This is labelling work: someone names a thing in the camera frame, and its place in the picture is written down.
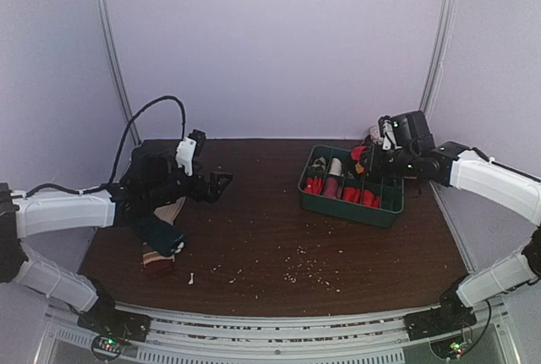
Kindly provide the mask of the red and beige sock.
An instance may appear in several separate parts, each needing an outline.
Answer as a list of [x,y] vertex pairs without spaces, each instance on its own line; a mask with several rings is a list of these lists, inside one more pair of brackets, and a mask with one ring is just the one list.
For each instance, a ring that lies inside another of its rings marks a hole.
[[366,207],[378,209],[380,207],[380,195],[365,189],[362,192],[360,204]]

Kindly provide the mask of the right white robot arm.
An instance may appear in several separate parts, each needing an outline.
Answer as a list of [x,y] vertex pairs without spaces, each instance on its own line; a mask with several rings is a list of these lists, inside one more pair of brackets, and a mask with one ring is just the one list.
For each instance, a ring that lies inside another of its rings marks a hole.
[[540,285],[540,179],[455,141],[439,142],[420,110],[379,117],[361,155],[370,178],[428,183],[467,266],[440,297],[433,322],[453,330],[466,308]]

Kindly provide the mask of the black argyle sock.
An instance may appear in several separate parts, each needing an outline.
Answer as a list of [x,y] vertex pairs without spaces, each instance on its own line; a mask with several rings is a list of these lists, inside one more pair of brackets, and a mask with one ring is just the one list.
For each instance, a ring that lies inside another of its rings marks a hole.
[[356,175],[367,175],[370,173],[372,164],[372,147],[357,146],[350,152],[352,173]]

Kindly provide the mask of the green divided organizer tray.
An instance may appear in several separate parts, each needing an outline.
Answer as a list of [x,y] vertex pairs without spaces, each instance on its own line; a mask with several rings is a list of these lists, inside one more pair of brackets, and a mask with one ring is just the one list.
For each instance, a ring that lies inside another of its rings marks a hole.
[[358,172],[358,152],[316,145],[298,181],[302,209],[390,228],[405,206],[404,182]]

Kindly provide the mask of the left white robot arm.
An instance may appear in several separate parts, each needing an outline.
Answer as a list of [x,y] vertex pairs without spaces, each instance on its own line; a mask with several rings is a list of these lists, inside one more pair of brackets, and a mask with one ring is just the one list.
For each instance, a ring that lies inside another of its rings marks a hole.
[[28,192],[1,185],[1,281],[18,283],[60,300],[104,334],[121,327],[121,314],[105,291],[24,244],[27,237],[81,227],[127,226],[150,249],[164,258],[185,243],[176,218],[156,214],[182,198],[215,203],[231,183],[229,173],[205,177],[196,169],[199,139],[151,139],[132,150],[128,169],[118,182],[96,188],[68,190],[46,184]]

